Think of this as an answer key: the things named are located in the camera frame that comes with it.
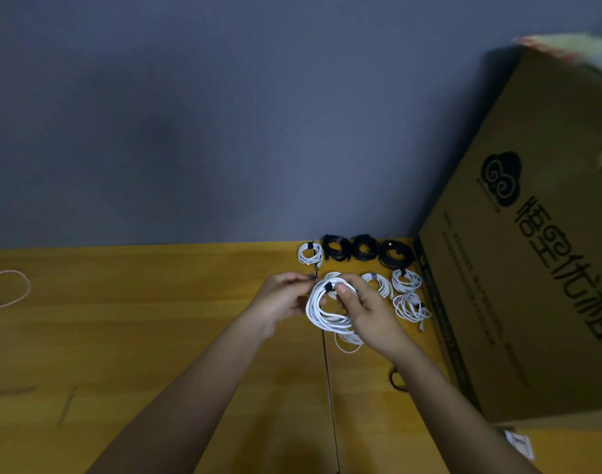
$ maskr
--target person's left hand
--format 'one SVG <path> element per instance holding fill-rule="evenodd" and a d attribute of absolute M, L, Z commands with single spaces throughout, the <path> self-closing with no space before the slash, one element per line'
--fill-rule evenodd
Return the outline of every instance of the person's left hand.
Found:
<path fill-rule="evenodd" d="M 305 313 L 307 294 L 316 282 L 307 274 L 296 272 L 267 277 L 245 312 L 274 327 L 282 319 Z"/>

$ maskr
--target brown cardboard box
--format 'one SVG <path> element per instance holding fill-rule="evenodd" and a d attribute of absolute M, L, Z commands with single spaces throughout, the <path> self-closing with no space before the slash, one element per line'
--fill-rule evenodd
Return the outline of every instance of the brown cardboard box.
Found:
<path fill-rule="evenodd" d="M 602 77 L 526 51 L 416 240 L 493 423 L 602 426 Z"/>

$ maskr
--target coiled black cable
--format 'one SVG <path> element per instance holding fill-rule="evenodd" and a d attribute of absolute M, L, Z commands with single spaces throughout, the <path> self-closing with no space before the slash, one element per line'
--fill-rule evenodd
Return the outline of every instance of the coiled black cable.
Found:
<path fill-rule="evenodd" d="M 367 252 L 360 250 L 361 246 L 367 246 Z M 368 234 L 359 234 L 352 240 L 352 256 L 358 261 L 371 261 L 378 255 L 378 242 Z"/>
<path fill-rule="evenodd" d="M 337 250 L 329 246 L 329 243 L 336 243 L 340 249 Z M 325 260 L 331 256 L 334 261 L 345 261 L 352 258 L 352 243 L 349 239 L 343 236 L 335 236 L 334 234 L 326 234 L 323 236 L 323 251 L 325 252 Z"/>
<path fill-rule="evenodd" d="M 394 258 L 390 251 L 395 251 L 396 253 L 404 256 L 404 259 Z M 413 253 L 411 247 L 401 243 L 400 241 L 395 241 L 395 239 L 385 239 L 378 246 L 378 261 L 380 264 L 388 269 L 405 269 L 411 266 L 416 260 L 416 255 Z"/>

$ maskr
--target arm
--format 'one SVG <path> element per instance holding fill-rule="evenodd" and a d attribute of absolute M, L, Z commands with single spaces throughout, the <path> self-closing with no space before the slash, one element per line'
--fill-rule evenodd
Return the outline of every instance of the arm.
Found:
<path fill-rule="evenodd" d="M 105 448 L 87 474 L 194 472 L 261 344 L 277 321 L 304 312 L 313 281 L 267 278 L 248 308 Z"/>
<path fill-rule="evenodd" d="M 337 286 L 353 328 L 398 368 L 450 473 L 539 474 L 448 382 L 375 289 L 356 275 L 341 277 L 358 291 L 357 298 L 344 285 Z"/>

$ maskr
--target gray wall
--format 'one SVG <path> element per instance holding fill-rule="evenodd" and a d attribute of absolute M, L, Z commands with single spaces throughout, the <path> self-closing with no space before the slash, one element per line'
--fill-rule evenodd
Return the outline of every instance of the gray wall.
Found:
<path fill-rule="evenodd" d="M 0 0 L 0 248 L 414 234 L 602 0 Z"/>

